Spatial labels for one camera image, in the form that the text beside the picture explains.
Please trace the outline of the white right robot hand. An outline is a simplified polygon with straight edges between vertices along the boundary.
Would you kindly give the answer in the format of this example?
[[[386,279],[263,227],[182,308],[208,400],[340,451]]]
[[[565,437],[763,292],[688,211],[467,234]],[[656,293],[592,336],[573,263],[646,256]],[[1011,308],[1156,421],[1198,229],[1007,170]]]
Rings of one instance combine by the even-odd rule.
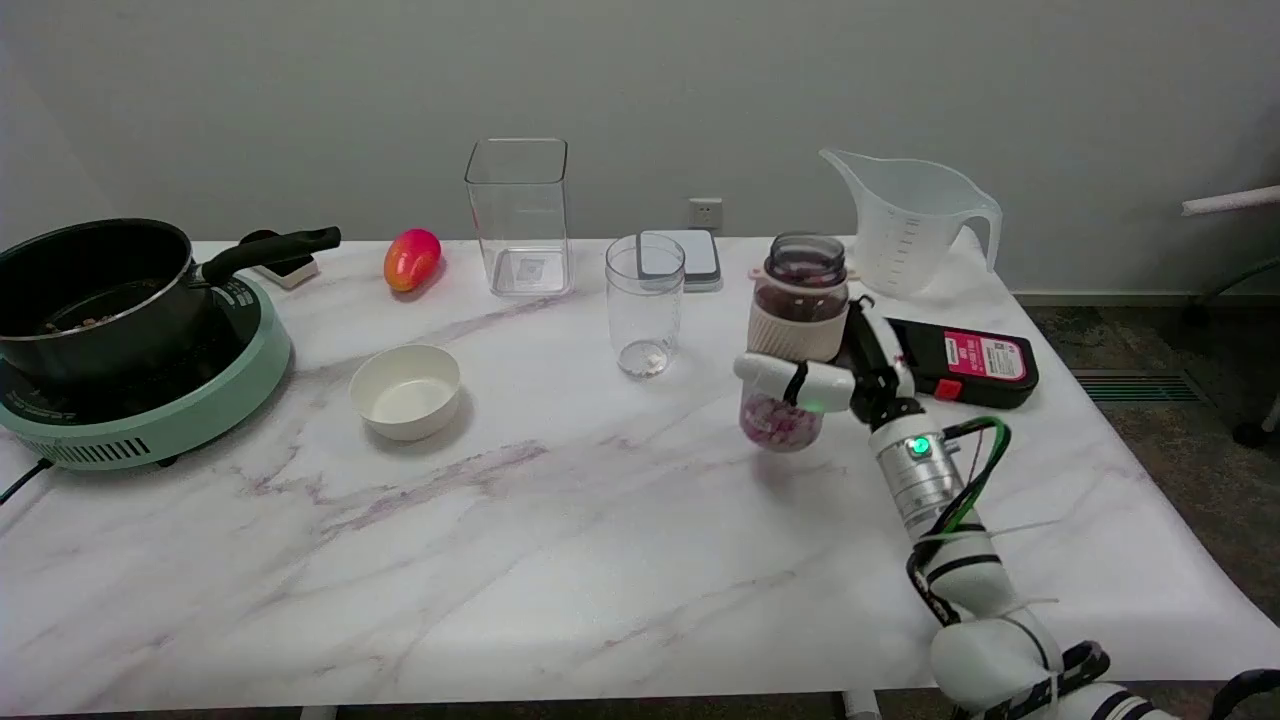
[[[923,413],[913,398],[915,380],[899,336],[865,293],[849,302],[832,363],[746,352],[735,359],[733,373],[786,407],[822,415],[850,411],[873,432]]]

